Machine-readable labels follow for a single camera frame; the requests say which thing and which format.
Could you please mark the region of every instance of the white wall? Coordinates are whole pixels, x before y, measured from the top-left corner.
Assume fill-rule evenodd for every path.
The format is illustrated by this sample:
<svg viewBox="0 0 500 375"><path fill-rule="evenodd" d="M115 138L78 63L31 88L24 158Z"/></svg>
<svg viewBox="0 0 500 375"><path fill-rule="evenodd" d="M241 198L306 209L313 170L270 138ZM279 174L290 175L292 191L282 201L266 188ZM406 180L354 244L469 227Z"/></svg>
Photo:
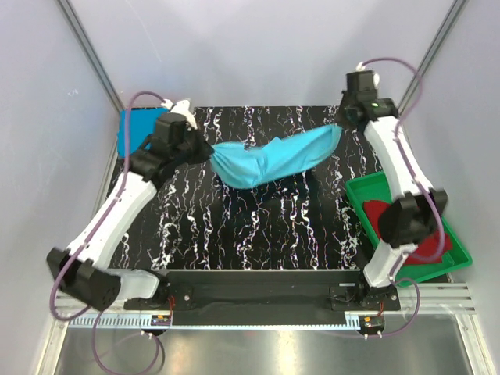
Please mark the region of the white wall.
<svg viewBox="0 0 500 375"><path fill-rule="evenodd" d="M71 0L122 101L331 105L360 61L418 65L452 0ZM411 74L378 66L401 98ZM141 98L140 104L156 104Z"/></svg>
<svg viewBox="0 0 500 375"><path fill-rule="evenodd" d="M0 51L0 367L30 374L45 256L90 219L118 118L54 1L2 0Z"/></svg>
<svg viewBox="0 0 500 375"><path fill-rule="evenodd" d="M430 68L407 121L425 174L446 189L446 216L474 264L466 280L500 370L500 2L470 1Z"/></svg>

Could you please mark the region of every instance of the black marble surface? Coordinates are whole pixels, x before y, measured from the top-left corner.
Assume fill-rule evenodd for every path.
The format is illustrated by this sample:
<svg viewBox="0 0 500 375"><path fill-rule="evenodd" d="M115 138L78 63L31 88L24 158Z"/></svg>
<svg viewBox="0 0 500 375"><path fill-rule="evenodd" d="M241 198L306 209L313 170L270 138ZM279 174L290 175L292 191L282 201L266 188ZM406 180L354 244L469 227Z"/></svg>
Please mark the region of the black marble surface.
<svg viewBox="0 0 500 375"><path fill-rule="evenodd" d="M264 145L333 123L335 107L196 109L211 144ZM116 164L111 187L121 171ZM335 153L313 170L252 190L224 185L209 163L180 168L145 207L112 258L112 268L353 268L371 250L345 197L345 182L380 170L363 136L343 132Z"/></svg>

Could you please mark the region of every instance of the blue cloth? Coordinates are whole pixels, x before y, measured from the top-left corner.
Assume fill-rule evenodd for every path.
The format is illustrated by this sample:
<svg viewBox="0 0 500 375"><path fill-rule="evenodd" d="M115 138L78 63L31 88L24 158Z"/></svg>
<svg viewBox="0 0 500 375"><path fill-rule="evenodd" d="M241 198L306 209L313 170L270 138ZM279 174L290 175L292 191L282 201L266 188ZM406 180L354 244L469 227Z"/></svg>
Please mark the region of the blue cloth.
<svg viewBox="0 0 500 375"><path fill-rule="evenodd" d="M210 162L225 184L250 189L317 166L335 150L340 136L340 127L325 125L247 150L241 142L223 142L213 146Z"/></svg>
<svg viewBox="0 0 500 375"><path fill-rule="evenodd" d="M130 153L136 151L144 139L155 129L156 119L164 112L164 108L134 109L130 113ZM121 112L120 130L118 131L118 155L125 157L125 111Z"/></svg>

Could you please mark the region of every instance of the green tray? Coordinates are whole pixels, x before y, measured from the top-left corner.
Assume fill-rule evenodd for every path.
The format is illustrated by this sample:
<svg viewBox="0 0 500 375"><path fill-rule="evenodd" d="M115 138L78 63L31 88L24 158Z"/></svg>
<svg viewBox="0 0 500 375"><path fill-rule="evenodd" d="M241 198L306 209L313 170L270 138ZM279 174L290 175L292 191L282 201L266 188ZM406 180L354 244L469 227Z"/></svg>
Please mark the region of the green tray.
<svg viewBox="0 0 500 375"><path fill-rule="evenodd" d="M349 201L351 201L359 220L361 220L361 224L365 228L368 238L374 248L376 248L380 239L365 214L363 203L371 200L391 202L391 192L385 173L378 172L350 180L346 184L346 190ZM442 256L442 262L403 266L399 270L396 279L411 277L417 282L422 282L472 264L470 254L464 248L462 242L457 238L455 232L450 228L445 218L443 218L443 226L445 227L445 232L452 240L453 248ZM401 283L403 287L408 285L411 284L406 282Z"/></svg>

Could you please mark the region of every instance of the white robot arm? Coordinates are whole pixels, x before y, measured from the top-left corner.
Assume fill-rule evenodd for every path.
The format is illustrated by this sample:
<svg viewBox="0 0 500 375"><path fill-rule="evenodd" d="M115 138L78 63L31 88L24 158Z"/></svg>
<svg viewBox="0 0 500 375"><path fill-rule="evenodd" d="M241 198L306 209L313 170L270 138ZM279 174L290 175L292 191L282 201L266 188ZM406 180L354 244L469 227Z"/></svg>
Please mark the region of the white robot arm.
<svg viewBox="0 0 500 375"><path fill-rule="evenodd" d="M121 175L110 196L87 228L64 251L53 248L47 262L52 276L72 255L83 250L62 279L59 289L99 311L116 299L149 299L159 285L158 277L145 270L109 270L116 246L139 212L184 163L203 163L213 152L189 111L190 102L172 104L155 123L155 130L130 156L130 170ZM120 191L126 179L124 189ZM94 232L86 242L89 233Z"/></svg>
<svg viewBox="0 0 500 375"><path fill-rule="evenodd" d="M436 219L422 189L434 201L439 215L448 201L446 193L435 191L423 175L402 127L398 126L395 104L389 98L378 98L377 84L378 75L371 70L347 74L347 90L343 91L335 117L340 126L364 134L380 160L391 190L392 204L378 222L380 243L362 272L356 292L361 301L387 294L409 254L436 230Z"/></svg>

